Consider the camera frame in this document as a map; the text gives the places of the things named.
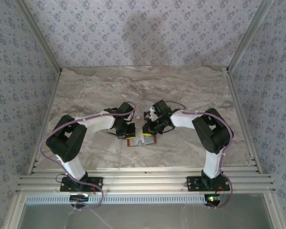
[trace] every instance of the glass panel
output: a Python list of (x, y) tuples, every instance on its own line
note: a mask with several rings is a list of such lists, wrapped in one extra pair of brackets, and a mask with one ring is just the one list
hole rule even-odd
[[(94, 210), (112, 229), (271, 229), (262, 194), (235, 194), (222, 209), (199, 204), (104, 204)], [(19, 229), (108, 229), (71, 205), (26, 205)]]

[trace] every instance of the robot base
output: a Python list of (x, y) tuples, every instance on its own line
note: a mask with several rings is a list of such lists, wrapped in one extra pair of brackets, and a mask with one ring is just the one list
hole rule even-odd
[[(87, 177), (85, 182), (97, 185), (102, 188), (103, 186), (103, 177)], [(81, 189), (71, 180), (69, 177), (64, 177), (61, 180), (61, 192), (94, 192), (92, 186), (84, 185)]]
[(187, 177), (184, 185), (187, 186), (187, 190), (189, 192), (230, 191), (229, 182), (222, 175), (218, 175), (216, 178), (211, 180), (212, 185), (207, 186), (203, 181), (203, 177)]

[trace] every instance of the white tube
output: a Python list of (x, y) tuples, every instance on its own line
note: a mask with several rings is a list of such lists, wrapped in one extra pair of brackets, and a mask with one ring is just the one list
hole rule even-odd
[(219, 162), (221, 155), (221, 151), (218, 154), (206, 151), (204, 173), (211, 179), (217, 177), (220, 174)]
[(57, 158), (61, 161), (62, 166), (77, 180), (80, 180), (85, 174), (86, 171), (82, 167), (78, 155), (71, 161), (63, 162), (62, 159), (56, 155)]
[(171, 116), (171, 121), (175, 127), (187, 127), (195, 130), (195, 127), (192, 121), (199, 117), (200, 115), (193, 114), (183, 114), (182, 111), (176, 111)]
[[(102, 111), (100, 114), (108, 114), (107, 111)], [(114, 124), (115, 118), (113, 116), (100, 116), (97, 118), (93, 118), (87, 121), (83, 121), (83, 122), (78, 122), (79, 124), (85, 125), (85, 127), (88, 128), (87, 131), (89, 131), (90, 133), (94, 133), (100, 130), (106, 130), (106, 129), (110, 129), (113, 124)]]

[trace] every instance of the enclosure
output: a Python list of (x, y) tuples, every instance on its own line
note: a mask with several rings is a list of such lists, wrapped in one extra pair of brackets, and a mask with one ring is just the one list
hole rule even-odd
[[(39, 154), (41, 140), (63, 115), (123, 102), (136, 104), (140, 130), (143, 113), (162, 99), (190, 111), (213, 107), (230, 125), (229, 205), (209, 211), (202, 203), (210, 192), (184, 187), (205, 164), (194, 130), (128, 147), (88, 128), (79, 159), (103, 178), (105, 199), (95, 212), (72, 210), (70, 192), (55, 181), (63, 170)], [(286, 0), (0, 2), (0, 228), (79, 224), (286, 228)]]

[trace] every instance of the vent grille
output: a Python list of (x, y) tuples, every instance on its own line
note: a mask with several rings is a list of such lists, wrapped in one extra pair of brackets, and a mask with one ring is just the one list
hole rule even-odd
[[(69, 197), (69, 195), (28, 195), (26, 204), (69, 204)], [(100, 196), (91, 196), (88, 204), (96, 204), (100, 200)], [(102, 204), (193, 204), (204, 202), (203, 194), (105, 195)]]

